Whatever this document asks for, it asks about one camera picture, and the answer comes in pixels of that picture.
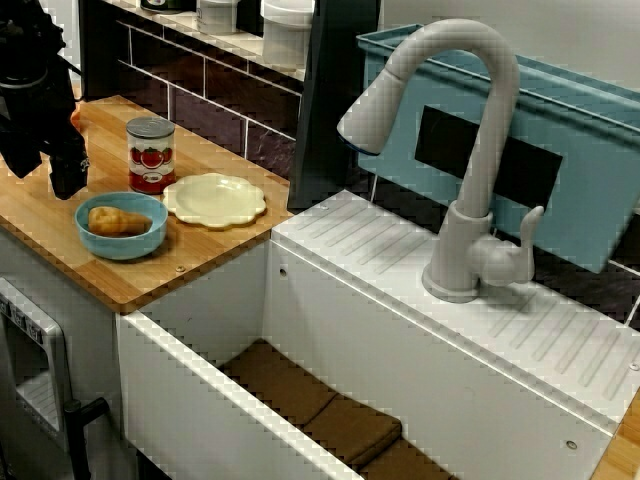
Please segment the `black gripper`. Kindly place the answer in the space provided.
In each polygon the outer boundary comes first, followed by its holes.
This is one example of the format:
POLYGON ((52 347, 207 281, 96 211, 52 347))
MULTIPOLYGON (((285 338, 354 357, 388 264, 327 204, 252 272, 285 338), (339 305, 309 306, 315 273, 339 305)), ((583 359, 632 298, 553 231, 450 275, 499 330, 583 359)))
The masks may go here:
POLYGON ((66 67, 48 67, 38 78, 1 78, 1 135, 14 141, 1 145, 1 155, 23 179, 41 165, 40 151, 53 153, 50 181, 61 200, 88 183, 89 158, 71 122, 75 108, 66 67))

